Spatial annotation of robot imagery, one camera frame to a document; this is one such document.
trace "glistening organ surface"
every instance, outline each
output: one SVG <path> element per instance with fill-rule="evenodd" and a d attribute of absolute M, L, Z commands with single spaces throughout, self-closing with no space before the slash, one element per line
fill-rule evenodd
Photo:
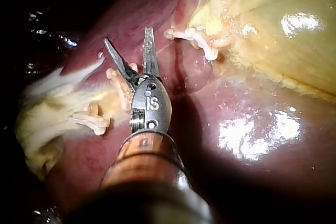
<path fill-rule="evenodd" d="M 266 202 L 269 190 L 286 212 L 297 201 L 281 193 L 306 199 L 307 209 L 312 199 L 334 200 L 334 4 L 117 0 L 63 69 L 26 90 L 31 107 L 21 114 L 17 136 L 30 169 L 46 180 L 64 211 L 98 188 L 130 134 L 129 91 L 117 73 L 107 75 L 114 66 L 102 57 L 102 40 L 109 37 L 128 62 L 139 65 L 144 26 L 153 26 L 173 102 L 170 133 L 201 193 L 226 209 L 256 197 Z M 284 17 L 291 38 L 281 27 Z M 313 20 L 314 27 L 305 23 Z M 208 53 L 216 60 L 207 61 Z M 37 95 L 43 99 L 35 103 Z M 77 121 L 68 121 L 73 115 Z M 46 116 L 50 120 L 42 122 Z M 104 120 L 109 124 L 100 124 Z M 96 127 L 102 134 L 93 133 Z M 261 208 L 275 213 L 272 205 Z"/>

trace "metal forceps tip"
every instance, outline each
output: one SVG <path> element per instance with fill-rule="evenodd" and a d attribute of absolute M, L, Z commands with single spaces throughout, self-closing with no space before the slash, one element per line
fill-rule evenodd
<path fill-rule="evenodd" d="M 104 39 L 104 45 L 121 76 L 128 82 L 133 92 L 136 90 L 135 79 L 140 75 L 133 70 L 130 65 L 122 58 L 117 50 L 112 46 L 108 38 Z M 154 32 L 152 27 L 145 28 L 145 38 L 143 41 L 142 74 L 149 74 L 159 77 L 158 61 L 156 59 Z"/>

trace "dark background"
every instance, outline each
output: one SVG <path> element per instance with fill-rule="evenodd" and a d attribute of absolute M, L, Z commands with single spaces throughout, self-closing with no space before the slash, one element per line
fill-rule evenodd
<path fill-rule="evenodd" d="M 6 223 L 33 223 L 33 211 L 52 206 L 28 171 L 13 124 L 22 88 L 59 65 L 113 0 L 3 0 L 1 141 Z"/>

